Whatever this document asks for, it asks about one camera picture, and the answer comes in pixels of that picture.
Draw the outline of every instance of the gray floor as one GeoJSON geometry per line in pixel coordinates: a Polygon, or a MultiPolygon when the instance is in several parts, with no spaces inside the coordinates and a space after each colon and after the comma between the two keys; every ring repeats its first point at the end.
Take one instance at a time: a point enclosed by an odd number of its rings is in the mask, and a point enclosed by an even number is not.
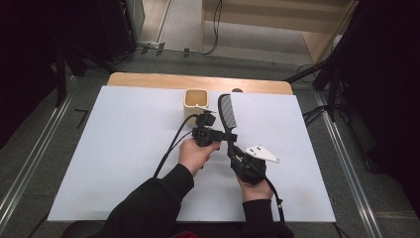
{"type": "MultiPolygon", "coordinates": [[[[171,18],[176,18],[176,16],[169,15],[168,20],[171,18]]],[[[162,39],[166,41],[167,46],[174,49],[193,47],[186,41],[176,41],[176,36],[178,36],[176,28],[166,26],[162,39]]],[[[279,45],[276,41],[272,42],[271,44],[278,49],[273,60],[267,56],[263,49],[274,48],[262,44],[257,47],[261,51],[253,47],[250,54],[250,52],[243,51],[243,48],[251,46],[253,41],[248,43],[245,41],[241,43],[242,48],[237,48],[229,46],[229,43],[223,39],[238,41],[241,36],[230,38],[223,35],[221,36],[221,47],[215,52],[216,56],[191,55],[185,59],[182,54],[177,53],[164,53],[161,57],[156,57],[154,52],[149,52],[146,55],[129,56],[117,68],[128,72],[282,80],[294,75],[300,65],[310,62],[310,57],[302,42],[303,39],[298,36],[293,32],[284,32],[283,39],[286,39],[286,43],[279,45]]],[[[108,78],[109,74],[102,68],[91,68],[85,77],[77,79],[75,94],[64,117],[1,237],[27,237],[51,209],[53,197],[57,193],[83,131],[84,124],[81,128],[76,128],[82,115],[74,110],[92,109],[100,87],[107,83],[108,78]]],[[[313,75],[309,75],[304,80],[310,82],[313,78],[313,75]]],[[[293,83],[292,87],[302,112],[317,106],[314,91],[309,83],[299,80],[293,83]]],[[[55,92],[39,105],[0,151],[0,164],[2,165],[0,168],[0,195],[2,197],[7,193],[31,153],[53,113],[54,104],[55,92]]],[[[413,213],[401,186],[387,175],[375,175],[368,172],[364,164],[364,155],[351,128],[341,119],[338,120],[337,125],[383,236],[420,237],[420,222],[413,213]]],[[[317,119],[308,127],[308,133],[333,204],[337,224],[352,238],[368,237],[322,118],[317,119]]],[[[59,237],[67,225],[67,223],[44,222],[34,237],[59,237]]],[[[289,223],[288,225],[296,237],[339,237],[332,224],[289,223]]]]}
{"type": "MultiPolygon", "coordinates": [[[[200,34],[201,1],[172,0],[160,39],[165,48],[199,52],[200,34]]],[[[213,47],[214,39],[213,23],[205,22],[203,52],[213,47]]],[[[213,56],[296,65],[312,63],[302,34],[290,30],[220,23],[218,49],[213,56]]]]}

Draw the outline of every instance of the metal stand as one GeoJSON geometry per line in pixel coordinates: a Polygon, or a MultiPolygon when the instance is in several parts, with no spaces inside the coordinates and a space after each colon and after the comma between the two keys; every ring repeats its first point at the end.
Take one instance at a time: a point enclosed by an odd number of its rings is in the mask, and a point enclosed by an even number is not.
{"type": "Polygon", "coordinates": [[[67,62],[71,72],[76,76],[84,76],[86,66],[81,57],[86,57],[99,66],[103,67],[110,73],[116,72],[117,69],[103,59],[98,58],[90,51],[84,49],[76,43],[68,42],[63,39],[55,40],[56,46],[56,75],[57,75],[57,100],[55,107],[59,107],[66,97],[65,83],[65,63],[67,62]]]}
{"type": "Polygon", "coordinates": [[[328,114],[330,115],[333,122],[335,121],[334,104],[338,84],[342,76],[342,68],[345,65],[346,58],[352,53],[352,49],[349,47],[349,42],[352,41],[351,46],[353,47],[355,45],[355,41],[361,40],[356,39],[356,33],[359,34],[358,30],[363,21],[368,16],[372,5],[373,3],[369,3],[368,1],[361,1],[359,3],[346,33],[343,35],[343,38],[339,41],[337,46],[326,59],[284,80],[286,82],[292,83],[320,70],[314,82],[312,83],[312,86],[315,90],[322,90],[330,82],[327,108],[328,114]]]}

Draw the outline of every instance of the white table surface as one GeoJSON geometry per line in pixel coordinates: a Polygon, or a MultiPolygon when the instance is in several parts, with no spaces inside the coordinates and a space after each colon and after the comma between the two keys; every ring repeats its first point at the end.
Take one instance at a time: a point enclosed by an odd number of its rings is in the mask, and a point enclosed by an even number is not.
{"type": "MultiPolygon", "coordinates": [[[[180,89],[104,86],[52,206],[49,221],[105,220],[132,190],[153,176],[183,121],[180,89]]],[[[222,92],[210,92],[217,111],[222,92]]],[[[286,221],[335,222],[296,97],[232,93],[237,146],[261,144],[280,158],[266,174],[284,200],[286,221]]],[[[213,126],[222,130],[218,114],[213,126]]],[[[185,127],[181,135],[190,131],[185,127]]],[[[244,221],[241,189],[230,169],[226,143],[198,173],[178,221],[244,221]]],[[[175,148],[159,177],[177,162],[175,148]]],[[[273,218],[279,220],[275,201],[273,218]]]]}

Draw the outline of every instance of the red cloth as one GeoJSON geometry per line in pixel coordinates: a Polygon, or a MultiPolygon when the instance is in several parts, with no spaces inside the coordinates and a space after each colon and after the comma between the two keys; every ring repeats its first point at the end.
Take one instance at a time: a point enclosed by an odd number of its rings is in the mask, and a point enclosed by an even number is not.
{"type": "Polygon", "coordinates": [[[189,231],[182,231],[181,233],[178,233],[171,238],[198,238],[198,236],[189,231]]]}

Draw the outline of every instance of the wooden table edge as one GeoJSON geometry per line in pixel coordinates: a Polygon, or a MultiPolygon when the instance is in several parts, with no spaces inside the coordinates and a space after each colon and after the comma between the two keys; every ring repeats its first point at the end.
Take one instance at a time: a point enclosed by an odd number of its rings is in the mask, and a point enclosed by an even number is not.
{"type": "Polygon", "coordinates": [[[290,84],[285,81],[162,73],[115,72],[111,74],[107,85],[171,89],[203,88],[215,91],[232,91],[239,88],[251,93],[293,95],[290,84]]]}

